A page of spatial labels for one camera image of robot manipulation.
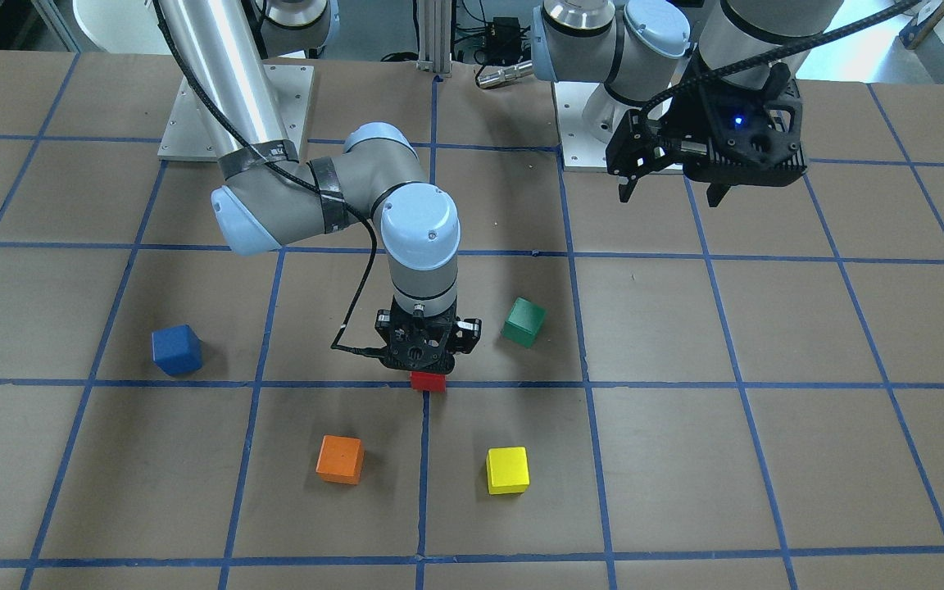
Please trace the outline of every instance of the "yellow block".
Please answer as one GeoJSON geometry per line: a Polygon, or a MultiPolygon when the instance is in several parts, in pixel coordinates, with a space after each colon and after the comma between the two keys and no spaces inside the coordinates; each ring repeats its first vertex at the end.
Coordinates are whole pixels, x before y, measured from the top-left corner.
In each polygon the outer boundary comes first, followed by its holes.
{"type": "Polygon", "coordinates": [[[510,446],[487,451],[487,492],[522,493],[531,485],[527,447],[510,446]]]}

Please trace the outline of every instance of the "metal connector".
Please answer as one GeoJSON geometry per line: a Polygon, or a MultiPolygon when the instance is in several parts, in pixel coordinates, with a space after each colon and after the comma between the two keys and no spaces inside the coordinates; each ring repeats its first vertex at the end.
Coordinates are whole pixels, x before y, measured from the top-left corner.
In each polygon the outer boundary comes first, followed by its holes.
{"type": "Polygon", "coordinates": [[[494,87],[514,82],[531,74],[534,74],[534,62],[527,60],[516,65],[502,67],[501,70],[491,72],[491,74],[481,75],[476,78],[476,85],[484,90],[494,89],[494,87]]]}

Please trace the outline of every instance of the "black electrical tape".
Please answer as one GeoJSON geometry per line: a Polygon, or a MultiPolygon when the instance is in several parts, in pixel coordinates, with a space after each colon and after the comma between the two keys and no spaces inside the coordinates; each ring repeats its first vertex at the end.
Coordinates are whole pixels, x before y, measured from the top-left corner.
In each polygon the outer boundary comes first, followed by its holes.
{"type": "Polygon", "coordinates": [[[344,193],[338,180],[334,160],[320,157],[308,163],[315,186],[319,187],[319,204],[323,209],[323,233],[341,231],[352,224],[345,210],[344,193]]]}
{"type": "Polygon", "coordinates": [[[289,139],[275,139],[270,142],[252,144],[232,153],[222,156],[217,164],[225,179],[231,179],[239,172],[246,172],[259,164],[268,161],[297,161],[297,146],[289,139]]]}

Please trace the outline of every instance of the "light blue joint cap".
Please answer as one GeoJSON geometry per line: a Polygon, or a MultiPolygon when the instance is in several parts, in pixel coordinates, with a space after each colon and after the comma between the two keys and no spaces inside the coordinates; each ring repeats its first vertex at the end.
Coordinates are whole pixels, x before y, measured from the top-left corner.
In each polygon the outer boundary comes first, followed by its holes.
{"type": "Polygon", "coordinates": [[[678,59],[690,46],[690,23],[679,8],[665,0],[629,0],[625,22],[649,48],[678,59]]]}
{"type": "Polygon", "coordinates": [[[457,205],[433,184],[404,184],[381,206],[381,239],[398,264],[415,271],[435,270],[457,254],[457,205]]]}
{"type": "Polygon", "coordinates": [[[534,20],[531,22],[531,60],[534,62],[534,77],[546,82],[559,82],[556,68],[548,55],[548,38],[544,36],[544,21],[541,20],[541,7],[534,8],[534,20]]]}
{"type": "Polygon", "coordinates": [[[410,147],[410,142],[406,141],[406,138],[403,137],[402,131],[389,123],[381,122],[367,123],[359,129],[352,131],[352,134],[348,135],[348,139],[344,141],[345,153],[349,153],[359,142],[364,142],[367,139],[391,139],[393,142],[399,142],[408,147],[410,152],[413,153],[413,156],[417,157],[417,152],[413,151],[413,148],[410,147]]]}
{"type": "Polygon", "coordinates": [[[338,8],[338,0],[330,0],[330,31],[326,34],[326,40],[323,45],[329,44],[337,38],[341,30],[341,10],[338,8]]]}
{"type": "Polygon", "coordinates": [[[220,232],[225,235],[232,252],[248,256],[282,247],[229,187],[220,187],[210,193],[210,202],[220,232]]]}

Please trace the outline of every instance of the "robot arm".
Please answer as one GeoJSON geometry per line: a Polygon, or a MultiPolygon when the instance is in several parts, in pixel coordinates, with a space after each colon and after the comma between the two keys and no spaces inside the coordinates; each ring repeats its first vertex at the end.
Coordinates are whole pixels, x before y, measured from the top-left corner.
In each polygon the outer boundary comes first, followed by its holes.
{"type": "Polygon", "coordinates": [[[619,198],[673,164],[709,183],[709,205],[737,184],[787,186],[803,176],[802,100],[793,78],[806,50],[891,18],[877,15],[823,34],[842,0],[719,0],[682,81],[667,89],[689,48],[685,16],[664,0],[544,0],[534,14],[534,72],[550,81],[600,82],[583,119],[607,144],[619,198]],[[670,108],[658,111],[666,98],[670,108]]]}
{"type": "MultiPolygon", "coordinates": [[[[482,324],[456,316],[457,208],[427,184],[407,139],[396,127],[371,123],[349,135],[341,156],[299,165],[239,0],[154,1],[168,44],[206,106],[203,123],[225,175],[211,202],[232,250],[275,250],[343,230],[352,217],[374,225],[393,279],[393,303],[374,326],[385,345],[350,348],[334,340],[334,348],[391,369],[450,373],[453,355],[472,351],[482,324]]],[[[273,8],[315,4],[263,5],[274,18],[273,8]]],[[[321,19],[311,19],[307,30],[318,30],[321,19]]]]}

